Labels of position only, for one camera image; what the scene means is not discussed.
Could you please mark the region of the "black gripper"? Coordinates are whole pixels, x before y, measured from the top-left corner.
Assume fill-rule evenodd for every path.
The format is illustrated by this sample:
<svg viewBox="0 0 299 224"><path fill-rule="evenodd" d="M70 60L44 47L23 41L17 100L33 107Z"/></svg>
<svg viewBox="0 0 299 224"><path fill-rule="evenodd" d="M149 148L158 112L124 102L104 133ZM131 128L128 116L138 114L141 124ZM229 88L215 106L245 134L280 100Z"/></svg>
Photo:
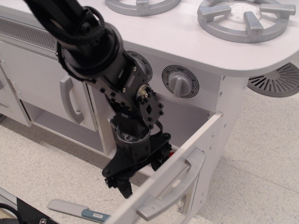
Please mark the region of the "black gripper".
<svg viewBox="0 0 299 224"><path fill-rule="evenodd" d="M117 136L116 153L102 171L107 186L118 188L129 198L133 194L129 179L149 164L157 171L170 157L170 139L171 135L162 131L139 141L129 135Z"/></svg>

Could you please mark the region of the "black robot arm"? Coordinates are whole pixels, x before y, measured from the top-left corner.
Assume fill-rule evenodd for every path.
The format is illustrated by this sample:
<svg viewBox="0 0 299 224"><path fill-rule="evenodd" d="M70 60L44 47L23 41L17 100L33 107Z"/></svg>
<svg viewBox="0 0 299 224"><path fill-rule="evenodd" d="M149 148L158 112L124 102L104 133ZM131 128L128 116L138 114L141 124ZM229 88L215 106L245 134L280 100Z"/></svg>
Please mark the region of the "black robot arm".
<svg viewBox="0 0 299 224"><path fill-rule="evenodd" d="M159 121L163 105L146 73L124 50L117 29L95 8L76 0L28 0L27 5L57 39L63 69L103 93L112 108L116 153L102 174L108 187L130 197L130 178L146 165L157 170L171 151L171 135Z"/></svg>

